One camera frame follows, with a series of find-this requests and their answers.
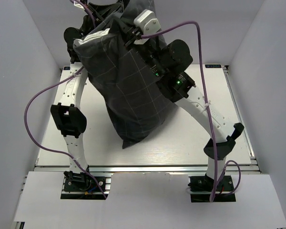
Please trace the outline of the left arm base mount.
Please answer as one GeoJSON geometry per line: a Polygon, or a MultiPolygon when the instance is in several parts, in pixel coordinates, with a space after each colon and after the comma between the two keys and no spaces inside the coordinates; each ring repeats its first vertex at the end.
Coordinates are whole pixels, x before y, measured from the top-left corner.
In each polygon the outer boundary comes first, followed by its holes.
{"type": "Polygon", "coordinates": [[[95,177],[85,173],[64,172],[61,199],[69,200],[105,200],[109,193],[108,177],[95,177]]]}

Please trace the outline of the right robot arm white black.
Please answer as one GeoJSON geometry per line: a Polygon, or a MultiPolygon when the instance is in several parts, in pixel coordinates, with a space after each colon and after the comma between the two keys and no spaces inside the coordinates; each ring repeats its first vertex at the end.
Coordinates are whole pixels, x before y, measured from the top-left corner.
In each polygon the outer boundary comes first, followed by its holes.
{"type": "Polygon", "coordinates": [[[208,101],[207,92],[201,92],[185,72],[193,58],[183,40],[177,39],[164,47],[160,46],[159,37],[167,31],[160,30],[157,19],[147,22],[115,19],[114,26],[119,29],[125,48],[136,52],[151,73],[152,83],[144,85],[143,90],[148,92],[150,87],[157,89],[209,133],[210,140],[204,148],[209,157],[205,183],[211,190],[219,189],[228,165],[226,156],[233,150],[244,126],[233,124],[222,116],[208,101]]]}

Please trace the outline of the dark grey checked pillowcase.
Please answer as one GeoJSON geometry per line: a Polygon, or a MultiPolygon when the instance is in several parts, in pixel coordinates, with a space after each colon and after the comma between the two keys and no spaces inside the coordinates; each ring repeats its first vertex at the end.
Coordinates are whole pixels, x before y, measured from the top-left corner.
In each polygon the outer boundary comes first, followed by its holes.
{"type": "Polygon", "coordinates": [[[175,105],[157,89],[143,90],[144,85],[152,83],[151,73],[136,52],[125,48],[119,31],[112,26],[113,17],[134,20],[145,9],[155,11],[154,1],[121,1],[125,3],[122,12],[112,13],[88,33],[109,28],[108,35],[74,50],[88,72],[89,81],[104,98],[111,122],[123,140],[123,148],[128,148],[159,127],[175,105]]]}

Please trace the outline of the white pillow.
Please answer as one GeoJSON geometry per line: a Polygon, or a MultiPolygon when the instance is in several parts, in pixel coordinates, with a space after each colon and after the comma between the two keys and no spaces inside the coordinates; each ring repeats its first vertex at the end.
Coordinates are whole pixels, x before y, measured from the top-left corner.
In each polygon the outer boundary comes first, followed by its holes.
{"type": "Polygon", "coordinates": [[[84,38],[78,38],[78,39],[75,39],[74,42],[73,42],[73,47],[78,47],[80,45],[83,45],[87,42],[90,42],[90,41],[93,41],[95,39],[99,39],[103,36],[106,36],[108,35],[109,33],[109,28],[103,30],[103,31],[98,31],[98,32],[95,32],[93,34],[88,34],[86,35],[84,38]]]}

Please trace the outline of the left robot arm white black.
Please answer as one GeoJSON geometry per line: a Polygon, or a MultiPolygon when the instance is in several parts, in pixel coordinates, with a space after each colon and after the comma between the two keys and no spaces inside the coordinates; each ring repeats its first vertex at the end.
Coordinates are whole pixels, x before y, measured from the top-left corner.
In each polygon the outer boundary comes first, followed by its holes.
{"type": "Polygon", "coordinates": [[[68,27],[64,31],[64,40],[71,58],[70,74],[72,78],[67,81],[59,102],[51,106],[51,115],[56,127],[63,135],[68,153],[71,155],[69,171],[65,171],[64,175],[67,178],[75,178],[74,183],[80,190],[87,190],[91,186],[91,178],[86,175],[89,172],[89,166],[83,149],[83,133],[86,130],[87,119],[80,111],[80,103],[88,73],[73,49],[73,42],[76,39],[84,38],[107,16],[119,10],[123,2],[95,5],[86,0],[73,0],[72,3],[74,6],[84,9],[86,16],[84,16],[83,24],[79,29],[68,27]]]}

